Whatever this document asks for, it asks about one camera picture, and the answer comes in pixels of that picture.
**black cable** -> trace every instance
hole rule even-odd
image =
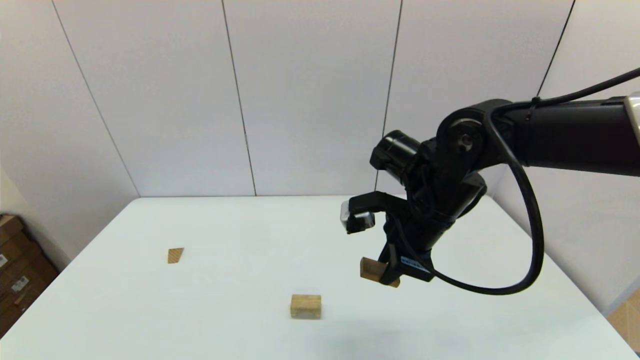
[[[556,104],[561,104],[563,102],[573,101],[580,99],[581,97],[589,96],[591,94],[595,94],[597,92],[601,92],[602,90],[606,90],[610,87],[622,84],[631,79],[635,79],[640,77],[640,68],[631,70],[630,72],[624,73],[620,76],[616,76],[615,78],[609,79],[607,81],[603,81],[599,84],[590,86],[583,90],[579,90],[577,92],[573,92],[570,94],[562,95],[559,97],[553,97],[550,99],[540,100],[534,98],[532,101],[524,101],[524,102],[514,102],[512,104],[507,104],[503,106],[499,106],[492,111],[489,111],[484,114],[483,126],[485,131],[488,133],[491,140],[498,147],[500,154],[504,157],[505,162],[509,165],[513,176],[518,183],[518,187],[520,188],[520,192],[522,193],[522,198],[525,202],[525,207],[527,208],[527,215],[529,217],[529,225],[531,227],[531,242],[532,242],[532,254],[531,254],[531,265],[529,266],[529,271],[527,275],[518,283],[507,286],[505,288],[484,288],[481,286],[470,285],[461,281],[457,281],[456,279],[452,279],[444,274],[441,274],[437,270],[434,269],[434,266],[431,264],[427,264],[423,259],[421,259],[415,250],[409,244],[409,241],[406,239],[406,235],[404,233],[402,222],[398,219],[394,218],[396,221],[396,227],[400,234],[400,239],[403,243],[405,249],[410,253],[410,255],[414,258],[414,260],[418,261],[420,265],[422,265],[427,271],[431,272],[434,276],[439,279],[448,282],[451,285],[457,286],[459,288],[463,288],[468,291],[473,291],[476,293],[482,293],[487,295],[509,295],[514,294],[519,291],[522,291],[531,286],[535,282],[535,280],[540,275],[542,271],[542,262],[545,255],[545,241],[544,241],[544,232],[542,227],[542,218],[540,217],[540,209],[538,207],[538,201],[536,200],[536,196],[533,192],[533,187],[529,182],[529,178],[524,171],[524,168],[516,158],[516,156],[509,148],[509,145],[504,141],[498,129],[495,127],[493,123],[493,117],[496,114],[504,113],[508,110],[515,109],[523,109],[530,108],[532,111],[535,108],[539,108],[541,106],[551,106]]]

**cardboard box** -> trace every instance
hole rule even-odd
[[[17,307],[13,309],[7,309],[7,311],[3,312],[0,315],[0,338],[6,334],[11,326],[15,324],[16,321],[22,316],[22,311]]]
[[[4,272],[25,251],[29,250],[29,244],[29,239],[21,231],[13,235],[9,241],[0,245],[0,272]]]
[[[58,276],[56,269],[44,256],[37,256],[30,264],[18,272],[18,276],[0,290],[0,314],[10,306],[19,303],[27,291],[43,292]]]
[[[2,269],[0,272],[0,293],[11,286],[12,281],[18,278],[20,273],[29,266],[29,263],[40,255],[40,251],[38,244],[29,241],[22,256],[17,258],[10,266]]]
[[[42,293],[42,290],[44,289],[35,286],[30,287],[0,314],[0,338],[15,324],[29,306],[33,304]]]
[[[11,215],[3,215],[0,217],[0,245],[9,241],[13,235],[22,230],[22,222],[20,219]]]

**rectangular wooden block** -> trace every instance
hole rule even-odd
[[[380,277],[385,272],[387,264],[381,263],[368,258],[362,258],[360,260],[360,277],[369,279],[375,282],[380,282]],[[389,286],[397,288],[400,285],[400,279],[392,282]]]
[[[320,319],[322,317],[322,296],[291,295],[291,318]]]
[[[184,247],[178,247],[176,249],[169,249],[169,254],[166,258],[166,263],[175,264],[180,261],[180,257],[182,256],[182,252],[184,251]]]

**white table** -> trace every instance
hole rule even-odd
[[[18,359],[637,359],[549,259],[538,282],[491,297],[437,279],[359,277],[375,228],[347,235],[348,197],[139,199],[0,341]],[[184,247],[168,265],[169,248]],[[435,265],[476,284],[525,273],[530,238],[494,201],[438,242]],[[289,318],[323,296],[322,320]]]

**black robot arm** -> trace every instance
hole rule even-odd
[[[387,214],[387,242],[378,258],[387,265],[380,283],[391,284],[404,274],[423,281],[435,276],[489,295],[529,287],[542,268],[544,240],[538,205],[522,165],[640,176],[640,96],[567,102],[637,76],[640,69],[548,100],[485,101],[455,111],[442,121],[434,138],[422,143],[398,130],[384,136],[370,163],[405,187],[406,200],[372,192],[350,198],[341,211],[348,233],[372,227],[375,212]],[[477,171],[499,163],[509,165],[525,199],[532,230],[531,267],[517,284],[482,288],[438,272],[431,248],[485,194]]]

